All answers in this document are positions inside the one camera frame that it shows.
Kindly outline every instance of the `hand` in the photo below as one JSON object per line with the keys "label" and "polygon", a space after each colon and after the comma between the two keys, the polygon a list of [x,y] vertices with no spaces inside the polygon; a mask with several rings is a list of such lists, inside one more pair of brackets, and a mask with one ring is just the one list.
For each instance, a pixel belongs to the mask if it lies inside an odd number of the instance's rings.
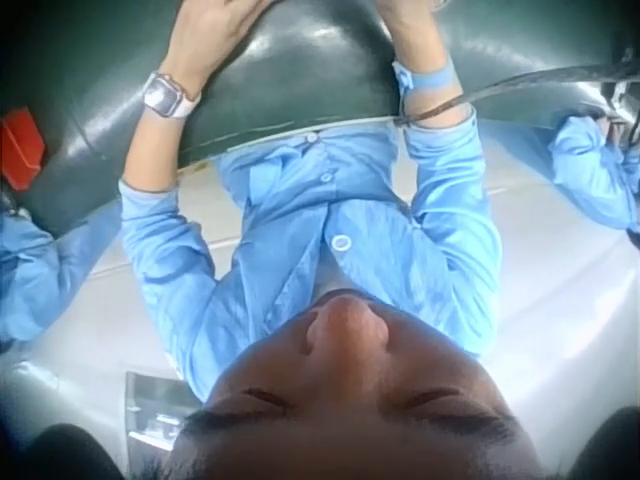
{"label": "hand", "polygon": [[159,69],[191,98],[231,54],[274,0],[183,0]]}
{"label": "hand", "polygon": [[376,0],[378,13],[385,21],[392,22],[423,20],[447,3],[449,0]]}

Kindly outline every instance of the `white wristwatch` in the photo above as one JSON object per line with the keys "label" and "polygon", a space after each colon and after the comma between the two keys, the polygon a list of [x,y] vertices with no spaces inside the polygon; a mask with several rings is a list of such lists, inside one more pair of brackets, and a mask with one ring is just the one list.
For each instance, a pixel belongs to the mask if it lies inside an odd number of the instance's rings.
{"label": "white wristwatch", "polygon": [[153,72],[144,87],[144,104],[165,118],[185,118],[196,108],[202,94],[189,100],[184,88],[169,75]]}

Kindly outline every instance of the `strap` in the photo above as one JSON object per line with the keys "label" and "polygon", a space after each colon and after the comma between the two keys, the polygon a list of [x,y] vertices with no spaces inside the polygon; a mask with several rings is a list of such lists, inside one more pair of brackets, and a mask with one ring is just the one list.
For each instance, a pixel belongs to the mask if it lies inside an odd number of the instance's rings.
{"label": "strap", "polygon": [[457,78],[451,59],[444,68],[430,73],[412,72],[398,61],[393,62],[393,69],[403,98],[412,90],[444,87]]}

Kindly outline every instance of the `light blue shirt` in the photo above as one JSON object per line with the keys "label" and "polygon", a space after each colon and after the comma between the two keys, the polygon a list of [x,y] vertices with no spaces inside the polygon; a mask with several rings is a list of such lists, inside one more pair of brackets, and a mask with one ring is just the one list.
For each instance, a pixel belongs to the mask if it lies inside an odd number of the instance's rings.
{"label": "light blue shirt", "polygon": [[2,214],[0,342],[27,342],[69,307],[120,230],[120,202],[93,212],[58,240],[31,220]]}
{"label": "light blue shirt", "polygon": [[231,271],[216,278],[177,191],[120,184],[124,246],[162,343],[205,400],[220,373],[312,301],[323,247],[354,286],[473,355],[491,344],[501,242],[482,186],[475,112],[459,126],[405,131],[418,164],[410,206],[391,188],[389,123],[330,128],[216,159],[244,211]]}
{"label": "light blue shirt", "polygon": [[565,187],[582,212],[610,228],[640,232],[634,194],[640,158],[607,143],[590,117],[570,117],[549,146],[554,182]]}

